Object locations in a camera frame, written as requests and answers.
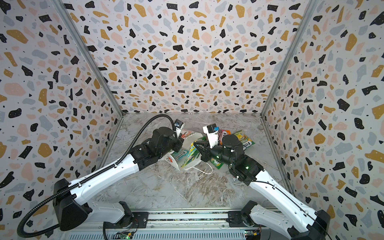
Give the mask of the white paper bag floral print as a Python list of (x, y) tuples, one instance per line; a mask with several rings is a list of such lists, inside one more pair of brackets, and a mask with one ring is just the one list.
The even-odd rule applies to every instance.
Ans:
[[(163, 159), (180, 172), (195, 169), (206, 175), (212, 174), (212, 166), (201, 161), (201, 154), (194, 147), (194, 142), (199, 140), (204, 141), (206, 137), (204, 137), (201, 133), (189, 130), (181, 130), (180, 137), (184, 140), (182, 148), (178, 152), (171, 151), (167, 153)], [(207, 173), (197, 168), (197, 165), (200, 163), (207, 164), (211, 171)]]

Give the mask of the green Fox's candy bag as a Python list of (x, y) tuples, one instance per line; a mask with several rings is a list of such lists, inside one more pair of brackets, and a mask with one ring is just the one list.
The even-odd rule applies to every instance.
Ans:
[(245, 151), (247, 148), (251, 147), (252, 145), (255, 144), (253, 140), (251, 140), (243, 130), (238, 131), (234, 133), (234, 135), (239, 139), (239, 141), (243, 145), (243, 150)]
[(211, 159), (211, 163), (219, 170), (224, 164), (216, 159)]
[(184, 160), (183, 164), (181, 165), (181, 168), (187, 169), (190, 167), (194, 167), (200, 161), (198, 159), (199, 156), (200, 156), (200, 152), (195, 147), (194, 142), (191, 143), (190, 149), (186, 155), (186, 159)]

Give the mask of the orange pink Fox's candy bag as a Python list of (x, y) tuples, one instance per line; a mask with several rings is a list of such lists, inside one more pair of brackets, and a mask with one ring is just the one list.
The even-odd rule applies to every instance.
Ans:
[(222, 145), (223, 137), (230, 135), (231, 131), (229, 130), (219, 130), (219, 144)]

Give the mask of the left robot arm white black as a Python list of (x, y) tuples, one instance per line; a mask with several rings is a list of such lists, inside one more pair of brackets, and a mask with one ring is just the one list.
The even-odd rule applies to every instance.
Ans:
[(94, 178), (87, 175), (68, 182), (55, 183), (54, 192), (69, 190), (54, 198), (54, 209), (61, 231), (70, 231), (83, 223), (106, 222), (114, 227), (130, 227), (136, 223), (134, 213), (124, 201), (117, 204), (93, 202), (91, 199), (121, 179), (133, 175), (155, 164), (169, 152), (177, 152), (183, 145), (181, 128), (174, 131), (160, 127), (153, 131), (151, 138), (133, 147), (122, 162), (114, 161), (103, 167)]

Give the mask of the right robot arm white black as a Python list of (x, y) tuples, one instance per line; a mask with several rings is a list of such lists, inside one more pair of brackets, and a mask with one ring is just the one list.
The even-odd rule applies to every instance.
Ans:
[(214, 159), (228, 165), (233, 177), (264, 196), (280, 211), (276, 213), (250, 201), (241, 211), (245, 224), (263, 225), (290, 240), (328, 237), (330, 215), (307, 206), (283, 188), (261, 164), (245, 154), (243, 144), (235, 135), (224, 136), (220, 143), (196, 141), (194, 147), (202, 161)]

